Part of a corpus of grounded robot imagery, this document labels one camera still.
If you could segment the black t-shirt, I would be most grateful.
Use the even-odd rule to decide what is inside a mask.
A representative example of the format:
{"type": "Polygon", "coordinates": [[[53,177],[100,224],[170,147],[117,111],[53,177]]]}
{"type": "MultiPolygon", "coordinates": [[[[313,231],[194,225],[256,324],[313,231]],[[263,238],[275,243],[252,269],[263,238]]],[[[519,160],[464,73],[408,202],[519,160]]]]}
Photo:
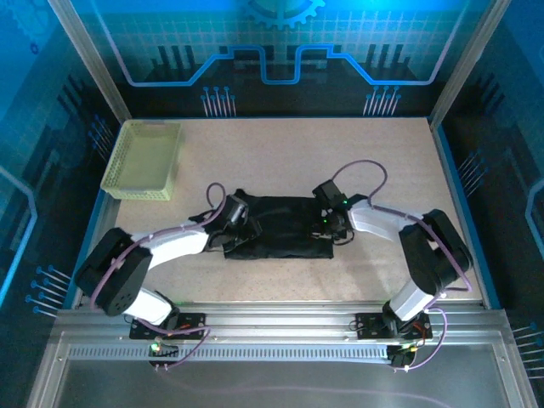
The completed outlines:
{"type": "Polygon", "coordinates": [[[244,190],[235,196],[248,205],[259,235],[224,251],[229,260],[331,259],[332,239],[321,233],[321,206],[314,197],[255,196],[244,190]]]}

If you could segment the pale green perforated plastic basket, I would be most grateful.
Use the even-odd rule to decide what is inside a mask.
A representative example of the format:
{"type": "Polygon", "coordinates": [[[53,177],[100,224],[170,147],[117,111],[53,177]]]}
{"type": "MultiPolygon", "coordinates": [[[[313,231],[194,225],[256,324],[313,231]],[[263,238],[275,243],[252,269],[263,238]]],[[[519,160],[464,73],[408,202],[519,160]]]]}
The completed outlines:
{"type": "Polygon", "coordinates": [[[180,121],[124,122],[100,188],[117,200],[170,200],[183,142],[180,121]]]}

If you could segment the black connector box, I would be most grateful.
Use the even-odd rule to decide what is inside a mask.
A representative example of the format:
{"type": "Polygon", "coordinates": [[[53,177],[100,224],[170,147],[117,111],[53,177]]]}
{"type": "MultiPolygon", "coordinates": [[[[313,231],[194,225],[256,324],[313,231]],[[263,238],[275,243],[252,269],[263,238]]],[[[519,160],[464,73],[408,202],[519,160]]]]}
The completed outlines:
{"type": "Polygon", "coordinates": [[[150,365],[158,370],[175,363],[179,358],[179,347],[165,343],[155,342],[149,346],[148,357],[150,365]]]}
{"type": "Polygon", "coordinates": [[[415,366],[418,347],[416,345],[388,345],[387,357],[394,370],[408,372],[415,366]]]}

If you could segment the grey metal panel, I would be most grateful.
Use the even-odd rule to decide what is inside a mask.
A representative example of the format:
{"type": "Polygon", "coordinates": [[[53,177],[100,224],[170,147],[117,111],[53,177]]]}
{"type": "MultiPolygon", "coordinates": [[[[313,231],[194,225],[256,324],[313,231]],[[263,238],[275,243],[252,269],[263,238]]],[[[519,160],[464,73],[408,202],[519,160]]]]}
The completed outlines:
{"type": "Polygon", "coordinates": [[[71,362],[20,408],[544,408],[489,364],[401,374],[348,363],[71,362]]]}

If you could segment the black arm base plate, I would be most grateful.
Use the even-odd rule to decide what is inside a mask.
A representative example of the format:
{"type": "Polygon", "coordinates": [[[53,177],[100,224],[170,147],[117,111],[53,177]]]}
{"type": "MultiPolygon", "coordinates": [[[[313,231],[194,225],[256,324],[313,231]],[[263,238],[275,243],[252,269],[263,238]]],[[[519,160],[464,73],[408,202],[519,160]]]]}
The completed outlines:
{"type": "Polygon", "coordinates": [[[359,340],[428,340],[433,338],[429,315],[421,312],[408,321],[382,313],[358,313],[348,328],[359,340]]]}
{"type": "Polygon", "coordinates": [[[168,331],[168,334],[162,334],[150,330],[136,319],[133,319],[130,326],[129,338],[133,340],[155,340],[156,338],[166,340],[200,340],[206,332],[206,315],[204,313],[181,313],[174,312],[158,325],[162,330],[168,331]],[[199,331],[172,335],[172,332],[187,331],[189,329],[199,328],[199,331]]]}

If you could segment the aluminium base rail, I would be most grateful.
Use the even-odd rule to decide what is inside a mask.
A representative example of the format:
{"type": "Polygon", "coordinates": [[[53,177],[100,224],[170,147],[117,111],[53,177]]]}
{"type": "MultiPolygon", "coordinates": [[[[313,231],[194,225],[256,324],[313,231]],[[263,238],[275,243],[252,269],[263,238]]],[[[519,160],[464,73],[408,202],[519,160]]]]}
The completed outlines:
{"type": "MultiPolygon", "coordinates": [[[[445,344],[512,343],[505,311],[476,301],[447,300],[430,315],[433,334],[445,344]]],[[[349,322],[357,313],[379,312],[377,302],[222,302],[185,303],[185,313],[203,313],[209,341],[224,344],[356,343],[349,322]]],[[[58,313],[50,340],[65,343],[127,343],[129,324],[88,307],[58,313]]]]}

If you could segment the aluminium frame post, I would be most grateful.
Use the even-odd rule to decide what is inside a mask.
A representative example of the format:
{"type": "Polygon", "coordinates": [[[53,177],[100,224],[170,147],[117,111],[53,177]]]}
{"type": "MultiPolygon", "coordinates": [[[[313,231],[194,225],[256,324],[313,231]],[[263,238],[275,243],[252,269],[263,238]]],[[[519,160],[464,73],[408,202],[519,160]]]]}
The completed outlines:
{"type": "Polygon", "coordinates": [[[123,124],[132,115],[71,0],[47,0],[111,112],[123,124]]]}
{"type": "Polygon", "coordinates": [[[460,59],[445,84],[429,117],[429,128],[432,133],[445,119],[456,97],[462,90],[465,81],[472,72],[486,45],[502,20],[512,0],[490,0],[479,23],[476,25],[467,46],[463,49],[460,59]]]}

